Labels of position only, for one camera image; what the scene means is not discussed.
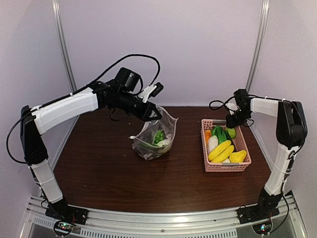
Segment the round green cabbage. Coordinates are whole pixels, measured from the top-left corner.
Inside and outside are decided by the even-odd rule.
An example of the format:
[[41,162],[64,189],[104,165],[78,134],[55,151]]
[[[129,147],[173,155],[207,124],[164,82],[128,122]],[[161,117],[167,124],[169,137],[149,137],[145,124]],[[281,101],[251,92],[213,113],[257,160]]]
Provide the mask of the round green cabbage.
[[235,139],[236,134],[237,134],[235,128],[227,128],[226,127],[225,132],[231,139]]

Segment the green leafy vegetable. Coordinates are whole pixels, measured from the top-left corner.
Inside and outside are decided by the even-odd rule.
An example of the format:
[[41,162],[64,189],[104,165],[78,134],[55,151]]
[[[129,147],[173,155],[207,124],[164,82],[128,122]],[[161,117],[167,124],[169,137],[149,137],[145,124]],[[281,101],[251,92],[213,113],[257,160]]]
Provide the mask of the green leafy vegetable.
[[157,145],[159,142],[164,140],[164,130],[160,129],[158,130],[153,138],[153,145]]

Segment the white radish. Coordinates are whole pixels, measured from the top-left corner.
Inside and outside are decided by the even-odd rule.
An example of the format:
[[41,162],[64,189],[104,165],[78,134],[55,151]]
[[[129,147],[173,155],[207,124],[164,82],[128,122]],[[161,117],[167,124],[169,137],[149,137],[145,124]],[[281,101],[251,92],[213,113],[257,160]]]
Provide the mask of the white radish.
[[164,139],[157,143],[157,146],[159,147],[159,151],[161,153],[166,153],[171,149],[172,141],[170,141],[169,139]]

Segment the clear zip top bag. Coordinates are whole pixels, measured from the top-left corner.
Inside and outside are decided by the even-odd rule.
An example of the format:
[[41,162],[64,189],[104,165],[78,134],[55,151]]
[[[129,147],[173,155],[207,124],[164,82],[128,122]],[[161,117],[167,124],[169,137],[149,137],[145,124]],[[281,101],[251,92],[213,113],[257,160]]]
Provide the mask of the clear zip top bag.
[[164,107],[158,107],[161,119],[148,121],[137,135],[131,135],[132,149],[144,160],[156,159],[167,153],[176,135],[178,118],[174,118]]

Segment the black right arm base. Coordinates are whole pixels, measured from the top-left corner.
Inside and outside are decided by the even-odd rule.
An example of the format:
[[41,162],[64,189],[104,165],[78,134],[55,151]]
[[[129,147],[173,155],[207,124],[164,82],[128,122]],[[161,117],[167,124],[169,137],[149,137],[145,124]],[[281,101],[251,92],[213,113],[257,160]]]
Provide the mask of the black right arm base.
[[273,208],[268,212],[261,210],[257,204],[248,207],[243,205],[237,210],[237,216],[240,224],[253,223],[260,220],[269,219],[279,214],[280,212],[278,208]]

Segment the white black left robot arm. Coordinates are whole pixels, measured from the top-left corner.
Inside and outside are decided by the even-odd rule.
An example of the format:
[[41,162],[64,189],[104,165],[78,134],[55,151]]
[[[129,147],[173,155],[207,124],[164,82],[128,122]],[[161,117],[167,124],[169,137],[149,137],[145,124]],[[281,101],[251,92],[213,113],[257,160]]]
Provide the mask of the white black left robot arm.
[[108,82],[93,80],[75,93],[32,108],[25,106],[21,110],[20,133],[25,162],[46,199],[53,204],[52,212],[60,220],[67,220],[71,209],[63,203],[63,193],[48,162],[43,135],[75,117],[104,108],[122,110],[144,122],[161,119],[157,106],[149,99],[160,93],[163,85],[152,82],[133,93],[141,81],[139,74],[122,67]]

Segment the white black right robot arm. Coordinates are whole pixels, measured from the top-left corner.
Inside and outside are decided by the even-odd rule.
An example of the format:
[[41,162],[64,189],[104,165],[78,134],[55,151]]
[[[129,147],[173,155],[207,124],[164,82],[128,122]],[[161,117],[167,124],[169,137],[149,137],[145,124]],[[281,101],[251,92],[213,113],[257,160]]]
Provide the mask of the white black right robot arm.
[[245,89],[235,91],[232,98],[235,103],[230,99],[224,102],[229,111],[226,116],[228,128],[246,123],[253,113],[276,118],[277,155],[274,168],[254,207],[254,215],[264,219],[282,199],[296,155],[305,144],[308,128],[303,105],[299,101],[250,95]]

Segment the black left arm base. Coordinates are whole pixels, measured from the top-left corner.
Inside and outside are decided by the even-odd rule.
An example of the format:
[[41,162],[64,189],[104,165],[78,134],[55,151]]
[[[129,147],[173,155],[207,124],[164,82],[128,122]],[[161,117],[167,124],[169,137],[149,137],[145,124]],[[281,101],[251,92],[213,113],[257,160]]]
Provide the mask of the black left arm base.
[[48,203],[48,206],[45,211],[45,215],[47,217],[51,217],[71,224],[86,224],[88,216],[87,209],[69,206],[66,199],[63,196],[61,197],[61,200],[52,203],[49,201],[44,192],[43,195],[45,201]]

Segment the pink plastic basket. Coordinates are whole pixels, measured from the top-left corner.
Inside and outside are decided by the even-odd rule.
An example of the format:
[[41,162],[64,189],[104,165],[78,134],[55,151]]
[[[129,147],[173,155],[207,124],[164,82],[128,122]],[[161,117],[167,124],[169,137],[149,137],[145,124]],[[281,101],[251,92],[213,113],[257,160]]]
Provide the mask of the pink plastic basket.
[[241,128],[234,128],[233,138],[225,130],[226,121],[216,119],[201,120],[201,139],[205,171],[211,172],[242,172],[251,163]]

